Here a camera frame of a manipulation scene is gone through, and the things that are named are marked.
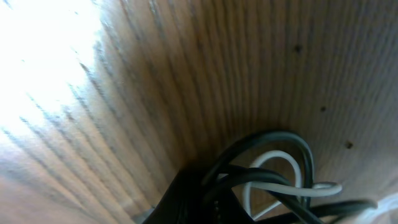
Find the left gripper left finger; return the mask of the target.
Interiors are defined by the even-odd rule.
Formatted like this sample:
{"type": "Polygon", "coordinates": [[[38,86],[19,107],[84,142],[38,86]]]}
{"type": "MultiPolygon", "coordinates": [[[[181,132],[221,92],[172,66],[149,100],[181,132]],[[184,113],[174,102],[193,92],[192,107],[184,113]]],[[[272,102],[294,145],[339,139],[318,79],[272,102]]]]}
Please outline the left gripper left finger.
{"type": "Polygon", "coordinates": [[[214,208],[203,205],[209,186],[202,185],[205,169],[187,167],[179,171],[144,224],[214,224],[214,208]]]}

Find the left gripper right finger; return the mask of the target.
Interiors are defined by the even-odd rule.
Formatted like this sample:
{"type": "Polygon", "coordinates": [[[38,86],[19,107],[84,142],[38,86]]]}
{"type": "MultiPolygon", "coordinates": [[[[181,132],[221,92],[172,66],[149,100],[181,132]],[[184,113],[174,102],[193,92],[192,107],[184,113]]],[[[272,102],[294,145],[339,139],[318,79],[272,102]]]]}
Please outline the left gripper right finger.
{"type": "Polygon", "coordinates": [[[253,219],[241,206],[231,189],[224,190],[216,198],[216,224],[253,224],[253,219]]]}

